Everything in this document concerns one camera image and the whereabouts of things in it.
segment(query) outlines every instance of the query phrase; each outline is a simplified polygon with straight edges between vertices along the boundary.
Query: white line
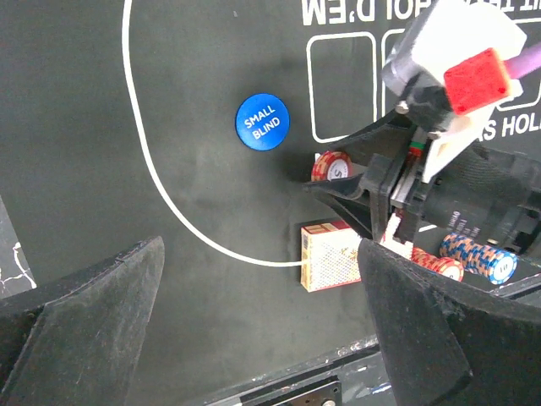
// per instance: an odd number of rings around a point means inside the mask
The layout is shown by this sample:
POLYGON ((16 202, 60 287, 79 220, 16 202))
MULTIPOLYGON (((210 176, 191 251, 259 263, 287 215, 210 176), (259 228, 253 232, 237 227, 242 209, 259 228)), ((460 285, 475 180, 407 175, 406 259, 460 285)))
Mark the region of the white line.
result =
POLYGON ((358 38, 358 37, 365 37, 370 39, 372 42, 372 76, 373 76, 373 86, 374 91, 372 95, 372 104, 373 104, 373 119, 376 121, 378 119, 378 63, 377 63, 377 56, 376 56, 376 43, 375 43, 375 37, 372 33, 368 31, 359 31, 359 32, 345 32, 341 34, 325 34, 321 36, 313 36, 309 39, 308 43, 306 44, 306 62, 308 67, 308 90, 309 90, 309 97, 310 97, 310 119, 312 121, 312 136, 314 137, 314 140, 319 142, 320 144, 325 144, 327 142, 333 142, 341 140, 342 138, 348 137, 350 134, 346 135, 338 135, 337 137, 332 138, 325 138, 322 139, 318 137, 315 130, 315 107, 314 107, 314 81, 312 78, 312 45, 316 41, 322 41, 322 40, 335 40, 339 38, 358 38))
POLYGON ((19 260, 19 249, 20 249, 20 242, 17 241, 17 244, 15 244, 15 246, 13 247, 13 250, 14 250, 14 260, 15 260, 15 264, 17 264, 17 266, 19 267, 20 271, 21 271, 21 275, 19 277, 12 277, 12 278, 9 278, 9 279, 19 279, 20 277, 26 277, 26 279, 28 279, 30 281, 30 286, 35 289, 37 288, 37 285, 36 285, 36 282, 34 282, 34 279, 32 279, 28 273, 26 273, 28 270, 27 269, 24 269, 22 265, 20 265, 20 260, 19 260))
POLYGON ((438 226, 426 226, 426 227, 421 227, 419 229, 419 232, 420 233, 424 233, 425 231, 429 231, 429 230, 433 230, 435 228, 437 228, 438 226))
MULTIPOLYGON (((526 23, 539 23, 541 22, 541 17, 536 17, 533 19, 514 19, 513 20, 515 24, 526 24, 526 23)), ((512 106, 496 106, 499 112, 510 112, 512 110, 518 110, 519 108, 527 108, 527 107, 533 107, 537 106, 537 104, 541 101, 541 81, 539 82, 539 93, 538 98, 535 99, 535 101, 531 101, 529 103, 523 103, 523 104, 515 104, 512 106)))
MULTIPOLYGON (((392 30, 388 30, 382 37, 381 37, 381 68, 385 66, 385 60, 387 59, 387 40, 389 39, 389 36, 395 35, 395 34, 401 34, 404 32, 405 29, 403 28, 393 28, 392 30)), ((386 106, 385 106, 385 82, 381 81, 381 114, 385 116, 386 113, 386 106)))
POLYGON ((541 81, 539 82, 539 93, 538 93, 538 98, 535 99, 535 101, 532 101, 532 102, 529 102, 529 103, 523 103, 523 104, 516 104, 516 105, 513 105, 513 106, 506 106, 506 107, 496 106, 496 108, 497 108, 498 111, 500 111, 500 112, 509 112, 510 110, 518 110, 519 108, 526 108, 526 107, 537 106, 537 104, 539 103, 539 101, 541 101, 541 81))
POLYGON ((135 93, 134 77, 132 74, 131 60, 129 56, 129 21, 132 11, 132 0, 125 0, 123 18, 122 18, 122 55, 123 55, 123 64, 124 64, 124 73, 126 74, 126 85, 128 86, 129 99, 132 103, 132 108, 134 110, 135 124, 137 126, 137 132, 139 133, 139 140, 141 143, 141 149, 143 150, 143 156, 145 157, 146 166, 149 169, 150 175, 154 184, 156 185, 158 192, 161 195, 161 198, 169 206, 169 209, 177 216, 178 220, 191 232, 203 241, 205 244, 208 244, 210 247, 221 252, 224 255, 228 255, 236 260, 248 262, 249 264, 260 265, 260 266, 272 266, 272 267, 289 267, 289 266, 300 266, 302 265, 301 261, 295 262, 271 262, 271 261, 262 261, 255 258, 250 258, 249 256, 240 255, 236 252, 233 252, 225 247, 222 247, 215 241, 209 239, 204 235, 200 230, 198 230, 189 220, 181 213, 181 211, 175 206, 171 197, 166 192, 166 189, 161 183, 160 177, 154 167, 152 162, 152 157, 150 156, 149 146, 146 141, 145 128, 143 127, 143 118, 141 117, 141 111, 139 110, 139 103, 137 102, 137 94, 135 93))

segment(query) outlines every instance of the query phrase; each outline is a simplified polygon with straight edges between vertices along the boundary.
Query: black plastic part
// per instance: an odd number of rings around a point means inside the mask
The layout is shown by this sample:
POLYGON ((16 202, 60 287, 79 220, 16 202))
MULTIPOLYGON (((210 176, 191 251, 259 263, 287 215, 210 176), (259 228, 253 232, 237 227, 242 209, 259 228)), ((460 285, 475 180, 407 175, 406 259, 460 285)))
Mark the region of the black plastic part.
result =
POLYGON ((427 132, 444 132, 456 117, 445 88, 430 74, 412 77, 400 96, 407 106, 406 117, 427 132))
POLYGON ((0 405, 123 405, 164 262, 161 238, 0 302, 0 405))
POLYGON ((345 151, 352 162, 368 166, 363 175, 312 182, 305 184, 304 189, 327 204, 362 237, 381 239, 391 214, 391 193, 414 131, 409 120, 390 112, 365 130, 331 145, 334 151, 345 151), (371 151, 381 154, 370 154, 371 151))
POLYGON ((367 239, 358 261, 397 404, 541 404, 539 309, 367 239))
POLYGON ((533 196, 541 164, 524 156, 472 145, 439 175, 424 207, 427 222, 540 258, 534 252, 541 226, 533 196))

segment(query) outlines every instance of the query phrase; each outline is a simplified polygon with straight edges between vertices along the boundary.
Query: poker table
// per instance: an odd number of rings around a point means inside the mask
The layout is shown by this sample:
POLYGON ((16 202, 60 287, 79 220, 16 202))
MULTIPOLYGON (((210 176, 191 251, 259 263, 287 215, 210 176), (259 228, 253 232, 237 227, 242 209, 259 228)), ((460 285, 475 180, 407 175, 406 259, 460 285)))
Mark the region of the poker table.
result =
MULTIPOLYGON (((299 284, 300 225, 334 216, 302 182, 315 152, 392 108, 380 70, 426 3, 4 6, 0 193, 36 283, 150 235, 165 241, 128 404, 182 404, 374 334, 362 283, 312 294, 299 284), (290 120, 270 151, 236 131, 259 93, 290 120)), ((541 39, 538 4, 499 3, 527 45, 541 39)), ((479 140, 541 159, 541 73, 522 84, 479 140)), ((416 243, 434 248, 444 234, 416 243)), ((513 278, 532 272, 520 265, 513 278)))

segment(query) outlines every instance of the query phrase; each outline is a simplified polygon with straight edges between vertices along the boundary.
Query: red poker chip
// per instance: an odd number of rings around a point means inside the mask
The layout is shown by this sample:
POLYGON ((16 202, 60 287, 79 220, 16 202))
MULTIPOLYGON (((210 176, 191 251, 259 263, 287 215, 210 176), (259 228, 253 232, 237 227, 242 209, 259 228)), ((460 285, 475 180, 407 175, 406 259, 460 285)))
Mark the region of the red poker chip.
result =
POLYGON ((461 282, 464 278, 464 267, 459 261, 452 258, 440 258, 434 267, 434 271, 458 282, 461 282))
POLYGON ((327 151, 312 167, 312 182, 347 178, 352 174, 352 160, 341 151, 327 151))

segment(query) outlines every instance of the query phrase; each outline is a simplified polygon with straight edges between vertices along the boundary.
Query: blue poker chip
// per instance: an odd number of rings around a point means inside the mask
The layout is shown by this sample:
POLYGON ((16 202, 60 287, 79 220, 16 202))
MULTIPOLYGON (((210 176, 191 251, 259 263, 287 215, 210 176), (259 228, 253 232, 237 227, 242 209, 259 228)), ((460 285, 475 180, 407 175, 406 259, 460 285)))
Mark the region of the blue poker chip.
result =
POLYGON ((515 273, 518 259, 515 254, 499 250, 495 258, 489 263, 489 279, 494 285, 507 282, 515 273))
POLYGON ((257 151, 272 150, 289 132, 289 111, 278 97, 259 93, 238 108, 235 126, 238 137, 247 147, 257 151))

